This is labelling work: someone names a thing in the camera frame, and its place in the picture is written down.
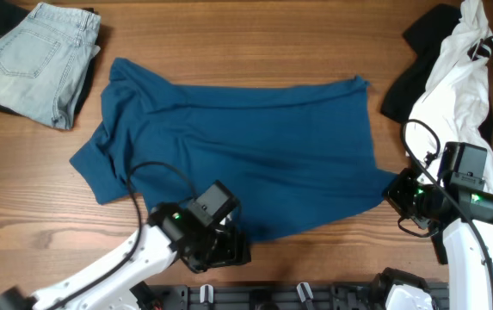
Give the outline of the dark blue shirt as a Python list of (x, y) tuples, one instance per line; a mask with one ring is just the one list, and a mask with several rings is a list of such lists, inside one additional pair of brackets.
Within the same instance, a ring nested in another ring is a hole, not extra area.
[(367, 81), (248, 89), (173, 84), (116, 59), (102, 122), (71, 158), (101, 204), (149, 208), (220, 181), (254, 242), (301, 233), (378, 206), (394, 174), (376, 165)]

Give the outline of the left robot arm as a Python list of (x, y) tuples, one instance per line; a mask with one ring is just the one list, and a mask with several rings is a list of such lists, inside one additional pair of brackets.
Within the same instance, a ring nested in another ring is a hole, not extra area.
[(75, 275), (36, 290), (0, 294), (1, 309), (140, 309), (139, 286), (175, 261), (194, 273), (250, 262), (250, 246), (232, 220), (239, 200), (220, 181), (185, 208), (162, 202), (124, 243)]

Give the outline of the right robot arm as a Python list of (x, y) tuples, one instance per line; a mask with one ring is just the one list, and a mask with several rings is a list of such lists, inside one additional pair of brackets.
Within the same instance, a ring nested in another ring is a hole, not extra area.
[(404, 169), (385, 190), (400, 220), (412, 220), (448, 267), (448, 296), (439, 301), (428, 283), (411, 273), (385, 269), (373, 280), (368, 300), (384, 309), (493, 309), (493, 195), (484, 192), (487, 152), (446, 143), (434, 184)]

